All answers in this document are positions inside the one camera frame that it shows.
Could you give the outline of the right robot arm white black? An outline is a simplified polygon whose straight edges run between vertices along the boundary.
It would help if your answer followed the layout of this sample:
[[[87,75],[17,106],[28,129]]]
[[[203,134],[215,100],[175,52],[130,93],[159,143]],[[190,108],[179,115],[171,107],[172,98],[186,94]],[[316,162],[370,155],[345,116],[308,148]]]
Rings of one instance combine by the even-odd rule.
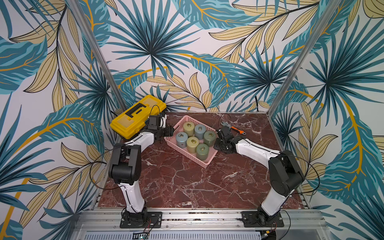
[[[294,154],[288,150],[269,149],[241,136],[235,137],[227,126],[217,130],[217,135],[214,149],[246,156],[269,170],[271,189],[257,212],[245,217],[244,223],[259,226],[277,223],[281,207],[305,180]]]

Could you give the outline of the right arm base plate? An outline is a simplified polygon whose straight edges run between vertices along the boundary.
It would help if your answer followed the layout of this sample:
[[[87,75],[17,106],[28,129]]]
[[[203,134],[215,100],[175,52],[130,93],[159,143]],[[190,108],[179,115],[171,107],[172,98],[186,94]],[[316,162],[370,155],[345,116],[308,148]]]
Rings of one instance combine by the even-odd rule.
[[[280,212],[269,216],[262,211],[243,211],[241,212],[241,220],[245,228],[280,228],[285,226]]]

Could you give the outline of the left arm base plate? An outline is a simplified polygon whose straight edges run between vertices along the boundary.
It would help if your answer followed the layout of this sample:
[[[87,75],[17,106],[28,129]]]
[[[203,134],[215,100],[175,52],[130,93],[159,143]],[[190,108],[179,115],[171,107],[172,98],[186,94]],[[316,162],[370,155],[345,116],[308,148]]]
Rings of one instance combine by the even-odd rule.
[[[162,225],[162,212],[130,213],[124,211],[121,218],[121,229],[150,228],[159,229]]]

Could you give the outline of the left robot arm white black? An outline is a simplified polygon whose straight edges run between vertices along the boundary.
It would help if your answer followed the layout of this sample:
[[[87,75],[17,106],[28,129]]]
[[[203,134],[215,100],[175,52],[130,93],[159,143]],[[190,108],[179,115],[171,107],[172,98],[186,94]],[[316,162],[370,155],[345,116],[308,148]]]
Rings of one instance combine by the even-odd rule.
[[[122,190],[126,201],[122,223],[130,228],[143,227],[151,220],[139,186],[141,153],[156,140],[173,136],[174,128],[167,124],[167,119],[168,116],[164,113],[149,116],[145,126],[137,134],[127,142],[117,143],[113,147],[108,175]]]

